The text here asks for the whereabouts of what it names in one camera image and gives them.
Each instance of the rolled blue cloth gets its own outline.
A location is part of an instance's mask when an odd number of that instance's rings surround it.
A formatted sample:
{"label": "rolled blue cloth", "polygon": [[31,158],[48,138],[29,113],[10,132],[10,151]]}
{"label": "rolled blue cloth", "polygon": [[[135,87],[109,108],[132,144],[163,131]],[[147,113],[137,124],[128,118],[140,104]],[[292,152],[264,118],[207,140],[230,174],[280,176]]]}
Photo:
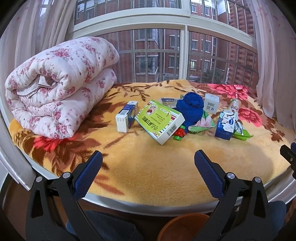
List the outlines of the rolled blue cloth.
{"label": "rolled blue cloth", "polygon": [[194,92],[187,93],[183,99],[177,101],[174,109],[182,113],[185,119],[182,125],[185,126],[186,133],[189,126],[193,126],[201,119],[203,107],[202,97]]}

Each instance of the small white cube box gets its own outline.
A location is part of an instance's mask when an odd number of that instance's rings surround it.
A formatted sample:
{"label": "small white cube box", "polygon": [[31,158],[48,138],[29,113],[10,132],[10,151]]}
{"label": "small white cube box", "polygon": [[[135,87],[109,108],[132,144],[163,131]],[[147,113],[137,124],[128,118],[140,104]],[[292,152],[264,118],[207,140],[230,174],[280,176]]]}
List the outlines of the small white cube box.
{"label": "small white cube box", "polygon": [[204,100],[204,111],[210,114],[216,114],[219,103],[219,96],[206,93]]}
{"label": "small white cube box", "polygon": [[138,102],[129,101],[125,107],[115,116],[118,132],[127,133],[138,114]]}

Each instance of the person's hand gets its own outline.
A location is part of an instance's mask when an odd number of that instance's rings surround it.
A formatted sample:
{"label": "person's hand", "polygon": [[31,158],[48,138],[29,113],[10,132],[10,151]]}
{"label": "person's hand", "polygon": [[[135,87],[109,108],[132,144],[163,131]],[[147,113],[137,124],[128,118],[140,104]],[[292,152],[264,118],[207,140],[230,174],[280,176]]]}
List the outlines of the person's hand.
{"label": "person's hand", "polygon": [[290,218],[292,217],[292,215],[295,212],[295,209],[296,209],[296,198],[294,198],[294,200],[292,201],[289,211],[285,216],[285,223],[289,222]]}

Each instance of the silver screw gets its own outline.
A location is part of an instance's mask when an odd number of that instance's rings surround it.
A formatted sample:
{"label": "silver screw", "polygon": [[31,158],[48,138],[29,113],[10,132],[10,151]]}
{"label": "silver screw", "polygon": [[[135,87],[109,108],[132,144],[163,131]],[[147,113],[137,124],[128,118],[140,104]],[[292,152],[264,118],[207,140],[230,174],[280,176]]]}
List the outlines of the silver screw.
{"label": "silver screw", "polygon": [[63,174],[63,178],[68,178],[70,175],[71,175],[71,173],[69,173],[69,172],[65,172],[65,173]]}
{"label": "silver screw", "polygon": [[230,173],[227,174],[227,177],[230,178],[230,179],[234,179],[235,175],[230,172]]}
{"label": "silver screw", "polygon": [[42,177],[37,177],[37,178],[36,178],[36,182],[39,183],[39,182],[41,182],[41,181],[42,181]]}
{"label": "silver screw", "polygon": [[255,182],[261,183],[261,179],[259,177],[255,177]]}

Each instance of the green bottle cap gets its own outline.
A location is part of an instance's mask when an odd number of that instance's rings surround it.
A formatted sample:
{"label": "green bottle cap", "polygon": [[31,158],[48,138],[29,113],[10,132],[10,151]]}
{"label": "green bottle cap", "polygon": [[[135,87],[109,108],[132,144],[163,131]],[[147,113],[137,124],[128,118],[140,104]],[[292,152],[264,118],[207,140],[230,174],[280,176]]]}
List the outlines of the green bottle cap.
{"label": "green bottle cap", "polygon": [[174,136],[174,139],[177,140],[177,141],[181,141],[182,140],[182,138],[179,137],[179,136]]}

